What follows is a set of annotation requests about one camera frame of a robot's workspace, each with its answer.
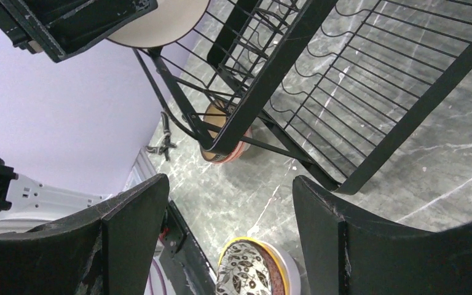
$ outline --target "grey marble floor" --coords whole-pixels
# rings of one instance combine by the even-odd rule
[[[363,8],[371,8],[375,2],[373,0],[341,0],[338,8],[342,13],[350,14]],[[420,1],[420,4],[402,0],[399,2],[418,5],[420,8],[435,12],[449,12],[452,17],[463,15],[465,20],[472,21],[472,10],[464,10],[465,7],[451,9],[451,3],[445,1],[426,0]],[[230,8],[225,0],[218,0],[213,1],[210,10],[220,19],[225,19]],[[395,14],[401,19],[427,28],[448,31],[457,37],[472,38],[472,28],[469,26],[455,26],[448,22],[439,22],[433,17],[424,16],[408,8],[397,8],[390,3],[382,2],[378,11]],[[363,12],[354,17],[340,17],[334,11],[323,24],[323,29],[327,34],[332,35],[354,30],[365,15],[366,13]],[[436,36],[416,29],[408,30],[382,17],[372,18],[370,23],[452,54],[460,53],[465,47],[459,42],[437,40]],[[206,18],[200,31],[212,37],[217,35],[219,29],[220,26],[216,21]],[[379,42],[385,40],[387,36],[371,28],[362,30],[364,30],[360,31],[362,36]],[[248,37],[262,38],[266,35],[263,33],[259,36]],[[347,38],[347,36],[328,38],[318,33],[310,43],[309,49],[312,55],[338,52],[343,48]],[[342,72],[335,69],[334,72],[329,71],[327,77],[338,81],[339,85],[347,89],[354,89],[355,94],[375,106],[380,112],[372,111],[364,104],[353,102],[350,97],[343,95],[335,84],[332,86],[324,82],[319,84],[320,89],[325,89],[334,98],[329,99],[328,95],[322,91],[314,91],[313,98],[310,99],[312,103],[307,104],[307,108],[304,109],[311,110],[317,116],[306,111],[300,112],[299,117],[308,123],[303,123],[303,125],[293,120],[293,127],[297,127],[301,132],[288,129],[294,139],[303,145],[315,159],[321,161],[322,166],[340,181],[343,180],[340,179],[342,175],[332,168],[332,165],[317,149],[338,161],[345,172],[352,168],[337,157],[335,151],[318,142],[318,134],[327,136],[326,138],[331,143],[335,143],[340,152],[352,163],[358,164],[363,158],[357,150],[353,151],[343,141],[332,138],[332,133],[323,122],[334,126],[333,128],[347,136],[363,154],[371,152],[373,147],[368,145],[368,141],[364,138],[354,138],[352,133],[347,133],[348,129],[333,125],[336,121],[330,112],[356,130],[363,128],[361,134],[376,144],[382,138],[379,130],[388,132],[395,124],[391,119],[399,120],[405,111],[396,104],[380,100],[374,93],[383,93],[404,108],[411,107],[415,102],[408,92],[390,88],[379,77],[393,78],[395,80],[391,81],[397,86],[419,96],[426,90],[426,84],[408,78],[406,74],[409,73],[427,82],[433,82],[439,75],[436,69],[423,66],[410,59],[401,59],[389,50],[383,51],[377,48],[374,51],[376,45],[364,39],[357,38],[352,42],[354,48],[365,52],[375,52],[373,54],[378,54],[377,57],[384,58],[383,60],[390,63],[397,62],[399,69],[404,72],[376,64],[368,58],[361,57],[354,50],[345,51],[344,54],[347,54],[345,56],[376,73],[376,76],[364,75],[364,71],[360,71],[361,68],[358,66],[348,65],[342,61],[335,63],[335,68]],[[422,49],[415,44],[395,42],[390,46],[439,69],[445,69],[452,61],[449,57]],[[194,52],[205,56],[209,48],[210,43],[200,38]],[[271,104],[267,105],[267,110],[280,123],[285,123],[290,117],[285,117],[285,113],[275,112],[272,106],[279,110],[296,108],[306,98],[303,92],[309,92],[321,78],[321,75],[311,75],[324,72],[333,61],[332,57],[316,58],[312,55],[305,52],[296,63],[297,71],[310,77],[301,77],[295,69],[291,70],[283,81],[284,88],[279,88],[271,98]],[[252,54],[243,56],[247,56],[250,60],[253,58]],[[244,64],[249,61],[242,59],[240,62]],[[210,67],[193,55],[187,62],[185,70],[199,79],[194,79],[187,73],[184,73],[182,78],[196,84],[200,81],[208,83],[213,75]],[[369,86],[370,90],[358,87],[353,81],[362,82]],[[228,91],[219,79],[215,79],[211,88]],[[190,88],[185,88],[184,92],[197,110],[202,111],[207,107],[208,100],[200,92]],[[343,104],[364,117],[366,121],[360,121],[357,116],[350,115],[342,107]],[[170,103],[170,107],[180,117],[174,102]],[[311,127],[313,132],[307,132],[307,127]],[[174,125],[171,126],[171,131],[173,141],[178,144],[178,148],[171,151],[172,161],[166,162],[163,157],[156,155],[150,155],[150,159],[158,172],[169,176],[170,197],[179,206],[213,266],[216,268],[219,252],[224,244],[234,237],[247,235],[266,240],[284,248],[295,258],[302,274],[304,284],[302,293],[309,294],[291,194],[293,178],[297,175],[309,175],[308,172],[295,160],[257,147],[251,147],[240,159],[231,163],[222,165],[208,163],[202,159],[199,146],[193,139],[187,137]],[[162,131],[159,128],[151,144],[156,144],[161,134]],[[281,146],[279,141],[259,122],[253,125],[253,135],[262,141]],[[439,231],[471,221],[472,72],[428,116],[359,193],[352,196],[340,195],[340,197],[382,217],[426,230]]]

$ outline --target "metal wire shelf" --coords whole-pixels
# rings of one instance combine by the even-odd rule
[[[195,48],[178,42],[198,65],[179,67],[182,77],[161,49],[135,54],[157,89],[140,52],[153,59],[190,130],[173,120],[205,150],[228,154],[243,140],[354,194],[472,69],[472,2],[336,2],[214,2]],[[223,128],[200,119],[214,100],[225,102]],[[287,150],[243,136],[256,118]]]

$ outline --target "yellow rim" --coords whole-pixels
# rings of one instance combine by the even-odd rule
[[[289,288],[290,285],[289,285],[288,277],[286,274],[286,269],[283,267],[283,264],[280,262],[279,258],[276,256],[274,250],[270,249],[269,247],[267,247],[266,245],[264,245],[263,243],[261,243],[260,241],[256,239],[249,238],[249,237],[238,237],[238,238],[233,238],[231,241],[225,244],[225,246],[223,247],[223,250],[221,251],[220,257],[218,259],[218,268],[219,268],[219,265],[221,264],[221,259],[223,258],[223,255],[227,251],[228,247],[230,247],[235,242],[241,241],[241,240],[243,241],[246,240],[246,241],[250,241],[250,242],[258,244],[270,255],[270,257],[272,257],[272,260],[274,260],[274,263],[276,263],[276,265],[278,266],[278,270],[280,271],[281,281],[283,282],[283,286],[285,287],[285,295],[290,295],[290,288]]]

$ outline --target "clay pot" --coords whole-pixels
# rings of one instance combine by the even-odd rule
[[[218,107],[222,108],[223,104],[220,102]],[[209,107],[207,107],[207,110],[205,110],[205,114],[212,114],[212,115],[223,115],[224,113],[220,111],[214,104],[210,104]],[[227,121],[226,116],[208,116],[205,115],[202,120],[204,122],[208,122],[210,124],[213,124],[218,127],[223,127]],[[218,135],[217,132],[214,131],[209,131],[211,133],[212,137],[216,137]],[[252,129],[248,129],[247,132],[245,132],[245,136],[252,138]],[[243,141],[240,141],[237,145],[236,148],[229,154],[229,155],[219,155],[215,154],[214,152],[208,152],[200,147],[200,153],[202,154],[202,157],[204,160],[212,163],[228,163],[231,162],[237,158],[239,158],[246,150],[249,149],[251,145],[248,143],[244,143]]]

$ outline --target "lavender wall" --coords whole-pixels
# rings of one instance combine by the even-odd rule
[[[165,51],[185,64],[184,50]],[[0,157],[15,171],[67,189],[119,192],[159,119],[131,49],[103,41],[55,64],[13,48],[0,31]]]

